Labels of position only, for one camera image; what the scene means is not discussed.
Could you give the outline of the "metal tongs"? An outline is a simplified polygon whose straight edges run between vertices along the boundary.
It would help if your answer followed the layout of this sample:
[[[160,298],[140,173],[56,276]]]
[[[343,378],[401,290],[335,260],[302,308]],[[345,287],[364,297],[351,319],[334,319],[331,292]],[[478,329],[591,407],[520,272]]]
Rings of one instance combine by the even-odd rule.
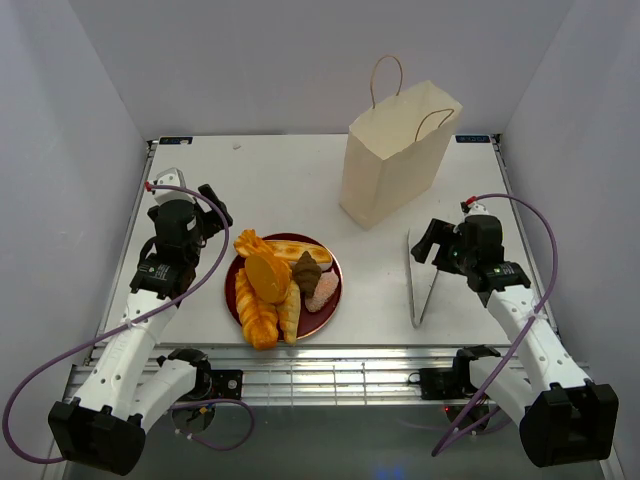
[[[432,264],[438,250],[437,245],[431,248],[424,263],[417,262],[411,254],[412,247],[419,242],[424,233],[424,229],[413,227],[407,234],[407,281],[411,324],[414,329],[419,329],[426,318],[432,289],[438,276],[438,270]]]

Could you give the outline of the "round orange bread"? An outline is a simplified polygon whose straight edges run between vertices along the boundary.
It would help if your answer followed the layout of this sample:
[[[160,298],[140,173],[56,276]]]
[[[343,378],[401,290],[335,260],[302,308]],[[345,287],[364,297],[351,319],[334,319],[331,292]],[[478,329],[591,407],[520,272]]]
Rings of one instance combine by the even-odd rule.
[[[245,259],[245,272],[256,294],[266,303],[282,303],[291,282],[287,262],[273,254],[257,253]]]

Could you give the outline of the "pink sugared bun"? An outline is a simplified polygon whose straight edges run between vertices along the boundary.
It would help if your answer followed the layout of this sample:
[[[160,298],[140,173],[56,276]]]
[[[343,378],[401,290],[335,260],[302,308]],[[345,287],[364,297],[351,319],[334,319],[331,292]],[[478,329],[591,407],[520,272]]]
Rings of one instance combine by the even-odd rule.
[[[305,298],[306,309],[311,313],[320,311],[336,292],[339,282],[340,279],[334,271],[322,273],[314,293]]]

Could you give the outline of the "brown chocolate croissant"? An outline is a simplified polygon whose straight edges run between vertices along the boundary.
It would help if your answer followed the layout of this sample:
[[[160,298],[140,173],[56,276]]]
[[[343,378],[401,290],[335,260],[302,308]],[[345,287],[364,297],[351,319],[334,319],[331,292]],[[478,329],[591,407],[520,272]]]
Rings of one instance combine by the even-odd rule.
[[[293,280],[300,291],[311,296],[322,274],[322,270],[308,251],[305,251],[292,269]]]

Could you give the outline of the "small pale baguette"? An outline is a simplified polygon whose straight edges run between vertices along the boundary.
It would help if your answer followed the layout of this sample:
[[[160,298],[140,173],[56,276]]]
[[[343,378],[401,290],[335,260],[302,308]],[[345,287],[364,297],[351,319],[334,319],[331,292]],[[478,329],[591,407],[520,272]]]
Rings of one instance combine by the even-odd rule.
[[[295,345],[301,312],[301,292],[294,280],[290,282],[286,298],[276,310],[284,341],[289,345]]]

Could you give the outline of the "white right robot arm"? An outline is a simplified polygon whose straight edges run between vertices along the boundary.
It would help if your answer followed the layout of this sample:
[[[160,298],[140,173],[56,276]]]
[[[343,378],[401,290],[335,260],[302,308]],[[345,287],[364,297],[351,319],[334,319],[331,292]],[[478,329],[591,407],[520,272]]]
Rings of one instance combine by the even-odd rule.
[[[605,460],[611,453],[619,400],[608,384],[597,384],[571,358],[548,320],[524,269],[506,260],[502,225],[486,213],[467,213],[454,225],[431,220],[410,255],[438,271],[461,275],[507,335],[526,375],[520,377],[495,348],[457,351],[442,380],[447,397],[479,401],[488,396],[517,425],[529,460],[549,467]]]

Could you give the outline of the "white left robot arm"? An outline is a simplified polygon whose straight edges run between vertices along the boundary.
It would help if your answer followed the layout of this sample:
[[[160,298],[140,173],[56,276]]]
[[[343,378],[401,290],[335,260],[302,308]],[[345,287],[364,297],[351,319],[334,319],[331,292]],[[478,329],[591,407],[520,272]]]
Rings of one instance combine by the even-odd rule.
[[[177,349],[160,369],[140,380],[161,334],[196,277],[200,251],[232,226],[225,204],[203,184],[198,192],[214,204],[204,211],[182,189],[154,183],[148,211],[155,235],[142,248],[121,321],[89,378],[68,403],[51,408],[48,423],[64,459],[118,475],[128,474],[144,449],[146,434],[176,401],[210,396],[211,368],[204,353]]]

